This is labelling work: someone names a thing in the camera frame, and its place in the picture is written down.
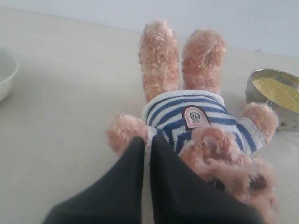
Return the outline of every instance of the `embroidered logo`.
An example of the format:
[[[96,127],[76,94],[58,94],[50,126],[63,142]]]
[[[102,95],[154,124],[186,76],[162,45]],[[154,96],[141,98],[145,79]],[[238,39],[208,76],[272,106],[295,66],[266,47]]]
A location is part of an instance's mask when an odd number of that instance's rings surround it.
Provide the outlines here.
[[[185,122],[186,130],[192,130],[202,124],[209,125],[209,120],[203,109],[197,106],[187,106],[182,111],[182,117]]]

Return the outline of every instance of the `white bowl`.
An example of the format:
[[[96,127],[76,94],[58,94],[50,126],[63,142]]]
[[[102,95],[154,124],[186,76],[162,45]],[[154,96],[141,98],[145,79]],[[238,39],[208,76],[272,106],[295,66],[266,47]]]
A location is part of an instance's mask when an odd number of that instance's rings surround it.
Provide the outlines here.
[[[19,68],[17,56],[8,49],[0,48],[0,101],[10,93]]]

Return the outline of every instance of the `knit sweater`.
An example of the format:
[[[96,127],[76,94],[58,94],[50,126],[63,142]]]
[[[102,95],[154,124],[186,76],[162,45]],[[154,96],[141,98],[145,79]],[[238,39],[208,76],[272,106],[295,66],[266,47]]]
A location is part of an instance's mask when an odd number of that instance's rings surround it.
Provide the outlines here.
[[[156,134],[163,135],[179,154],[194,128],[202,124],[220,127],[235,136],[239,148],[251,154],[265,145],[265,138],[248,118],[228,113],[221,96],[202,90],[165,92],[152,99],[142,112],[149,126],[147,148]]]

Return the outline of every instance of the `white table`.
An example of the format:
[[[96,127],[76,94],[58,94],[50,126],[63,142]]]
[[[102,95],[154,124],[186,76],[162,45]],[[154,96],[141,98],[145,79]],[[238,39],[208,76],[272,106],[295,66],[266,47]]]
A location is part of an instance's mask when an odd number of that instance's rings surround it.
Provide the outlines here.
[[[145,104],[139,33],[0,8],[0,46],[21,58],[0,103],[0,223],[40,224],[49,209],[99,179],[117,160],[105,129]],[[299,60],[228,49],[223,96],[236,115],[250,72],[299,72]],[[299,220],[299,135],[278,133],[260,151],[278,175],[280,223]],[[144,223],[152,223],[148,170]]]

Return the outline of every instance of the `stuffed toy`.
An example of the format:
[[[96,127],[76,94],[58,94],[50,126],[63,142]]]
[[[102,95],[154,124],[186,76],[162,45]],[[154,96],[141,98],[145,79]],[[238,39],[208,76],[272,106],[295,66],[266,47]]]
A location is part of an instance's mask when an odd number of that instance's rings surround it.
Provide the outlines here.
[[[142,118],[118,115],[108,129],[111,148],[121,155],[135,136],[146,143],[163,135],[180,158],[203,180],[256,207],[266,223],[276,222],[276,198],[268,163],[249,157],[267,145],[278,117],[266,104],[245,106],[239,119],[225,108],[220,68],[226,53],[222,36],[196,30],[184,47],[184,89],[179,89],[178,47],[167,22],[145,26],[139,61],[147,105]]]

